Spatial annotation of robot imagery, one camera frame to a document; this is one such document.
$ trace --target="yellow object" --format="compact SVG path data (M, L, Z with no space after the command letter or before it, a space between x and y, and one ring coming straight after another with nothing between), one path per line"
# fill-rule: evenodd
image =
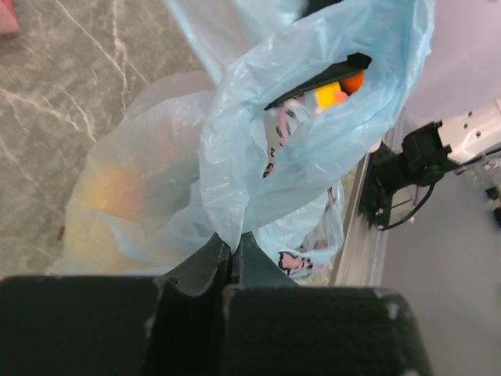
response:
M81 207L92 208L122 219L136 219L141 216L145 198L144 176L140 165L130 162L125 166L102 165L101 170L85 170L85 184L78 200Z
M333 82L322 86L315 90L316 103L322 109L325 110L334 104L338 104L337 92L341 91L341 86L339 82Z

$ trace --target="plastic bag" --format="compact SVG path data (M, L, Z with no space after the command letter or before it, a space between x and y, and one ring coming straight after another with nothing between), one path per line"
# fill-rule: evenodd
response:
M395 124L429 53L433 5L432 0L341 2L277 32L228 68L199 155L205 211L233 249L242 232L326 192ZM268 160L263 109L354 52L373 58L364 85L301 125L276 152L273 174L257 179Z
M164 0L215 82L249 49L297 20L306 0Z
M166 272L207 242L214 230L192 184L213 88L203 72L154 82L89 151L54 273Z

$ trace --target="pink object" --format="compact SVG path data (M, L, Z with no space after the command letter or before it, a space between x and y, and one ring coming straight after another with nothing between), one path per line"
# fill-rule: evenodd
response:
M348 99L348 94L345 92L335 92L334 97L336 98L336 103L343 103L346 99Z
M313 264L308 257L301 257L290 252L279 252L279 268L287 276L293 276L295 273L305 270L319 272L324 268L323 264Z
M19 24L11 0L0 0L0 34L10 34L18 30Z

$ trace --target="marble countertop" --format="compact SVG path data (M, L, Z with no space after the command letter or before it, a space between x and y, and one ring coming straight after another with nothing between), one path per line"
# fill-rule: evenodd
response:
M150 82L200 68L161 0L14 0L0 37L0 277L43 273L85 155Z

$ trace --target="orange object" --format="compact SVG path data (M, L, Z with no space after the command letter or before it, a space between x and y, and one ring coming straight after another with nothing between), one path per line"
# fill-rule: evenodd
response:
M343 81L340 81L343 91L351 95L359 90L360 86L363 85L363 75L364 70L362 70L360 73L357 73L355 76L351 76Z

